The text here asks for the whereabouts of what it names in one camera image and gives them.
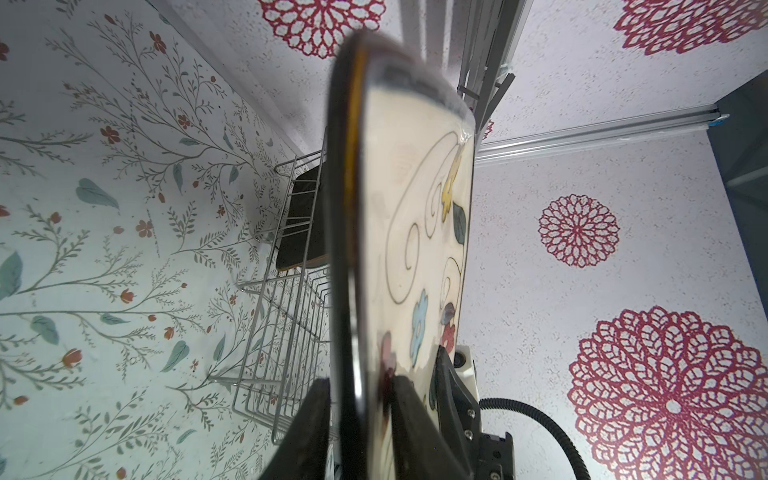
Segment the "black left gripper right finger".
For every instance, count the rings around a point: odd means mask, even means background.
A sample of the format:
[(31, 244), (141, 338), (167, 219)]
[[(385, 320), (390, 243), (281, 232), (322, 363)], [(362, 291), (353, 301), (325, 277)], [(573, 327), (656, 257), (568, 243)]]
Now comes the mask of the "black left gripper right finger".
[(411, 381), (395, 376), (389, 405), (396, 479), (470, 479), (419, 400)]

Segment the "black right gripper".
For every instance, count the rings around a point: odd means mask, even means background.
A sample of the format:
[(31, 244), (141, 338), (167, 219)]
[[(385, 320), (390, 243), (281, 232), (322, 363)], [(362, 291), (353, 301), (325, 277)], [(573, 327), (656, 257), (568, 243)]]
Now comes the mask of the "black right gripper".
[(514, 445), (504, 436), (482, 431), (479, 402), (456, 372), (443, 346), (433, 373), (433, 404), (450, 459), (463, 479), (514, 479)]

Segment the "black square plate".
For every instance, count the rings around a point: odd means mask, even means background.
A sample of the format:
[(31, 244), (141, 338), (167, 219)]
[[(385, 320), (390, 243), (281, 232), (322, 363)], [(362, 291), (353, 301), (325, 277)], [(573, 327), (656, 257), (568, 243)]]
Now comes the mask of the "black square plate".
[(285, 227), (280, 236), (276, 269), (319, 268), (328, 263), (325, 240), (324, 190), (317, 165), (293, 183)]
[(456, 89), (377, 32), (333, 65), (323, 167), (341, 473), (396, 472), (394, 379), (429, 402), (453, 353), (469, 246), (476, 122)]

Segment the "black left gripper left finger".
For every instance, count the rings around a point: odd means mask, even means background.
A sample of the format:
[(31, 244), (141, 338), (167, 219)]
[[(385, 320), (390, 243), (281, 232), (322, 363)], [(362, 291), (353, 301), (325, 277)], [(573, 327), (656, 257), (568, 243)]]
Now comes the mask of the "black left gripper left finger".
[(330, 421), (330, 380), (318, 378), (260, 479), (324, 479)]

